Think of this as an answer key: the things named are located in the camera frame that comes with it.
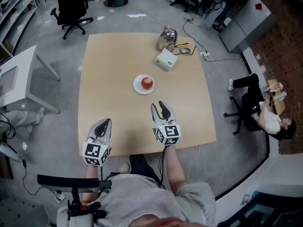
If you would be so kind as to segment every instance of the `man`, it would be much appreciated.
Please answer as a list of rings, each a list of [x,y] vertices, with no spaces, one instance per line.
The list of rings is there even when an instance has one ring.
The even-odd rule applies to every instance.
[[[40,108],[37,113],[21,110],[14,110],[8,113],[0,113],[0,133],[2,134],[6,131],[15,133],[11,126],[14,128],[24,126],[30,135],[33,130],[33,125],[40,124],[43,120],[44,115],[44,108]]]
[[[281,139],[291,139],[294,135],[296,124],[294,120],[282,118],[270,111],[269,96],[264,101],[263,95],[259,87],[259,78],[254,73],[248,77],[238,80],[229,79],[227,90],[230,92],[234,88],[248,87],[247,95],[242,99],[242,110],[247,118],[252,118],[257,122],[258,126],[268,134],[277,135]],[[261,108],[261,112],[254,113],[253,109],[257,106],[257,101]]]
[[[215,199],[207,183],[188,183],[174,145],[165,152],[167,177],[173,193],[161,189],[160,181],[143,155],[130,156],[132,170],[122,164],[109,193],[83,193],[82,204],[101,203],[107,213],[95,227],[194,227],[212,226]],[[86,178],[97,178],[98,168],[88,165]],[[68,226],[67,207],[58,210],[57,226]]]

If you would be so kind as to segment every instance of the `white plate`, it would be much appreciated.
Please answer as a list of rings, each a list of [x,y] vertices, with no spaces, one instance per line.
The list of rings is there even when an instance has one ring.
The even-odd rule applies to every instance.
[[[148,75],[144,75],[144,74],[139,75],[134,79],[133,87],[134,87],[134,90],[137,93],[139,93],[141,95],[148,95],[148,94],[152,93],[155,90],[156,84],[155,84],[155,81],[152,79],[153,84],[152,84],[151,89],[146,90],[141,85],[141,82],[142,82],[143,78],[151,78],[152,79],[152,77],[150,77]]]

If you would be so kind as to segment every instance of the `computer mouse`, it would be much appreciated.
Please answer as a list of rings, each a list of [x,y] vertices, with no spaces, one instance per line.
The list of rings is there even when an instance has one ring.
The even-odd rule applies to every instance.
[[[190,54],[191,50],[188,47],[180,48],[182,54]]]

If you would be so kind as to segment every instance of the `metal kettle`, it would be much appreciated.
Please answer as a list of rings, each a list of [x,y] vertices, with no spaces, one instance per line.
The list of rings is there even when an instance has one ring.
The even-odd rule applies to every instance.
[[[162,50],[166,48],[167,50],[172,51],[176,46],[177,37],[178,34],[176,30],[165,25],[164,30],[159,36],[156,43],[157,50],[162,52]]]

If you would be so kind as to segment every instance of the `black pants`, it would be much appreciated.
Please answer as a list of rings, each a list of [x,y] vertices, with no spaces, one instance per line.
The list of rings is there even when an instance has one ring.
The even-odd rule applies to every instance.
[[[160,179],[155,174],[152,167],[147,164],[147,162],[144,158],[144,155],[142,155],[142,154],[130,155],[129,156],[129,161],[130,161],[131,168],[132,168],[132,170],[130,172],[131,174],[137,174],[137,175],[150,177],[150,178],[154,179],[159,185],[161,185]],[[112,176],[116,176],[118,174],[120,174],[120,173],[111,172],[111,174],[106,178],[106,180],[108,178],[110,178]]]
[[[248,87],[247,94],[242,97],[242,111],[246,121],[250,121],[250,116],[255,112],[260,112],[259,102],[264,101],[259,87],[259,78],[256,74],[233,81],[234,88]]]

